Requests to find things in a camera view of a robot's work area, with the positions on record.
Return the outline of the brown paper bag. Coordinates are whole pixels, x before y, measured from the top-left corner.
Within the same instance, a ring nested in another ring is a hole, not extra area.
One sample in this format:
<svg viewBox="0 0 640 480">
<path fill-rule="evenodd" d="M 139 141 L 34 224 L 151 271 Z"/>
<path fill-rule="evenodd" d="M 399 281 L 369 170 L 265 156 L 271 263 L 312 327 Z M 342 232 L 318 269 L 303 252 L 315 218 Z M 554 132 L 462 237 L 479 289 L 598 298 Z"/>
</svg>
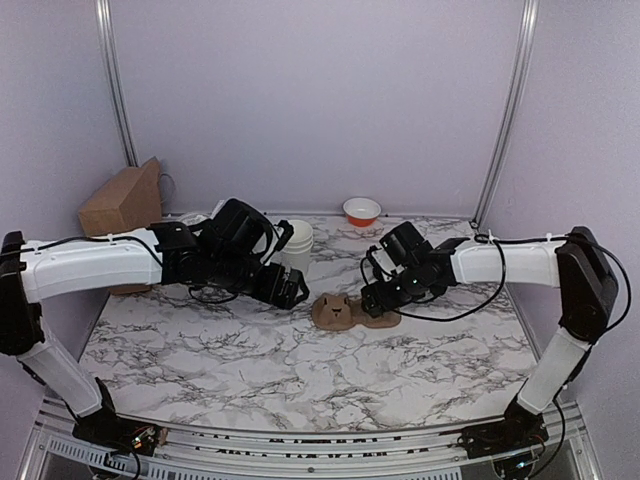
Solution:
<svg viewBox="0 0 640 480">
<path fill-rule="evenodd" d="M 161 164 L 152 157 L 141 167 L 126 167 L 79 209 L 86 236 L 122 234 L 162 220 Z"/>
</svg>

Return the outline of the brown pulp cup carrier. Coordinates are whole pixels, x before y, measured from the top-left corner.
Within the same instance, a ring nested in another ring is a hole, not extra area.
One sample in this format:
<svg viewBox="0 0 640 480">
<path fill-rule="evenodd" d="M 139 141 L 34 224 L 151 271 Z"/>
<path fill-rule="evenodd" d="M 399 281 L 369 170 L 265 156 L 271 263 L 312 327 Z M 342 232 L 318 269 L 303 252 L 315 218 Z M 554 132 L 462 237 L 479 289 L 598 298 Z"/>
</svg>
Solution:
<svg viewBox="0 0 640 480">
<path fill-rule="evenodd" d="M 334 332 L 350 330 L 358 325 L 369 329 L 393 328 L 402 319 L 393 312 L 372 317 L 363 310 L 360 298 L 351 300 L 346 294 L 329 293 L 323 293 L 314 301 L 311 318 L 317 328 Z"/>
</svg>

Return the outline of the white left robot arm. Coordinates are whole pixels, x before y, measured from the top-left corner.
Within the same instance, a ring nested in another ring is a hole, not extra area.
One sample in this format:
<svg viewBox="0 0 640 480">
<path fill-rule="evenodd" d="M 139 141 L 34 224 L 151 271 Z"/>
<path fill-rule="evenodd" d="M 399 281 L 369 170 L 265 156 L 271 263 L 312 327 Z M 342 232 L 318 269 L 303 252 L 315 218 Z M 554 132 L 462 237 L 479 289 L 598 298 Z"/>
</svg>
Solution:
<svg viewBox="0 0 640 480">
<path fill-rule="evenodd" d="M 8 233 L 1 248 L 1 352 L 53 390 L 75 421 L 75 437 L 105 446 L 152 449 L 160 429 L 120 417 L 106 385 L 84 370 L 42 318 L 42 301 L 127 285 L 217 288 L 232 297 L 290 310 L 309 290 L 302 272 L 272 262 L 294 236 L 232 198 L 194 225 L 160 222 L 125 233 L 26 241 Z"/>
</svg>

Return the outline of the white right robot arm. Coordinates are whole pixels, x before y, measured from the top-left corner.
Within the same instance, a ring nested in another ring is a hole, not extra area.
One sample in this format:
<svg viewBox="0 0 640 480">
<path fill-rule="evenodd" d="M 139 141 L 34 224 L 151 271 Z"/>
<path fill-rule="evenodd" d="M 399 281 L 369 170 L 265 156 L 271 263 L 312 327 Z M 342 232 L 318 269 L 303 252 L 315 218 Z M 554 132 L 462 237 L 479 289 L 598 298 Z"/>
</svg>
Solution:
<svg viewBox="0 0 640 480">
<path fill-rule="evenodd" d="M 543 413 L 580 373 L 593 348 L 615 325 L 619 294 L 615 257 L 592 231 L 577 226 L 562 235 L 499 239 L 491 233 L 453 237 L 437 246 L 404 222 L 370 248 L 374 277 L 361 290 L 373 318 L 398 313 L 426 297 L 458 286 L 493 284 L 498 291 L 546 289 L 558 316 L 537 363 L 497 421 L 464 428 L 459 437 L 469 455 L 504 451 L 547 439 Z"/>
</svg>

